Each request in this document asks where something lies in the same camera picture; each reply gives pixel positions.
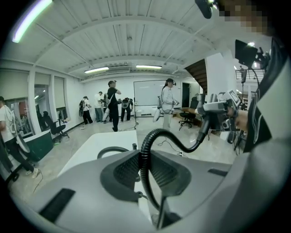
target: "dark doorway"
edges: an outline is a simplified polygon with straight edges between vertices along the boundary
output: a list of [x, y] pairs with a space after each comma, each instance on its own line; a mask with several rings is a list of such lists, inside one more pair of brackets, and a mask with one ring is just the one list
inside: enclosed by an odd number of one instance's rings
[[182, 107], [189, 107], [190, 84], [182, 83]]

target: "ceiling light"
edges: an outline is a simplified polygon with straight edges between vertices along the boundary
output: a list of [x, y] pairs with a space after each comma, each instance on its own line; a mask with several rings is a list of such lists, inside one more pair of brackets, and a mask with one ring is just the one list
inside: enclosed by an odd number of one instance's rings
[[161, 66], [136, 65], [137, 68], [161, 69]]
[[36, 17], [50, 4], [52, 0], [40, 0], [30, 12], [28, 12], [27, 16], [21, 22], [20, 26], [18, 27], [17, 31], [14, 34], [12, 39], [13, 42], [18, 43], [22, 36], [24, 35], [25, 31], [29, 27], [29, 25], [36, 19]]
[[90, 73], [93, 73], [93, 72], [97, 72], [97, 71], [105, 71], [105, 70], [108, 70], [109, 68], [108, 67], [102, 67], [102, 68], [97, 68], [97, 69], [93, 69], [93, 70], [89, 70], [89, 71], [85, 71], [86, 74], [90, 74]]
[[254, 42], [250, 42], [248, 43], [249, 46], [255, 46], [255, 43]]

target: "floor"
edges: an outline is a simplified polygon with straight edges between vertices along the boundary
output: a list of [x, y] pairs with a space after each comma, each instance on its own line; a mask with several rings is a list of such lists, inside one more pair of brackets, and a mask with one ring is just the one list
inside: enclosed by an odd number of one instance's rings
[[[179, 118], [172, 118], [171, 131], [174, 133], [185, 146], [190, 147], [196, 139], [199, 127], [193, 126], [188, 129], [183, 126], [179, 131]], [[138, 118], [139, 125], [136, 127], [138, 147], [141, 148], [142, 142], [146, 135], [153, 129], [162, 128], [163, 118], [158, 122], [153, 123], [152, 118]], [[133, 130], [135, 125], [134, 118], [130, 122], [119, 123], [119, 130]], [[19, 196], [24, 201], [32, 195], [32, 193], [39, 190], [42, 186], [54, 179], [64, 165], [69, 161], [73, 154], [82, 146], [82, 144], [93, 134], [111, 132], [112, 123], [92, 123], [86, 125], [84, 130], [80, 127], [69, 132], [70, 139], [63, 138], [61, 144], [54, 146], [54, 148], [36, 165], [41, 170], [41, 174], [36, 179], [25, 175], [25, 170], [20, 171], [20, 177], [16, 182], [10, 182], [9, 187], [12, 193]], [[173, 143], [173, 149], [170, 144], [164, 142], [161, 146], [159, 143], [165, 140], [164, 137], [157, 138], [152, 149], [161, 150], [176, 154], [175, 150], [179, 150]], [[218, 136], [211, 134], [210, 140], [206, 137], [204, 142], [192, 153], [184, 153], [189, 158], [199, 159], [203, 161], [221, 162], [232, 164], [236, 154], [232, 149], [232, 145], [223, 141]]]

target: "white pants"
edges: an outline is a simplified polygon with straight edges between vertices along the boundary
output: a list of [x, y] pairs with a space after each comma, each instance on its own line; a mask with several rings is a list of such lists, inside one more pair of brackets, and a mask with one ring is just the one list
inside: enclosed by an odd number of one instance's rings
[[163, 129], [170, 131], [171, 118], [172, 118], [172, 114], [165, 114], [164, 113]]

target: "staircase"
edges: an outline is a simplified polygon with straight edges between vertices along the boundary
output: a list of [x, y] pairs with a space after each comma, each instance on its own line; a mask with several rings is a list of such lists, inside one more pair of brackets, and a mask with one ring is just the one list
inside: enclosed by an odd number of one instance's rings
[[203, 89], [203, 94], [207, 94], [207, 74], [205, 60], [202, 59], [185, 68]]

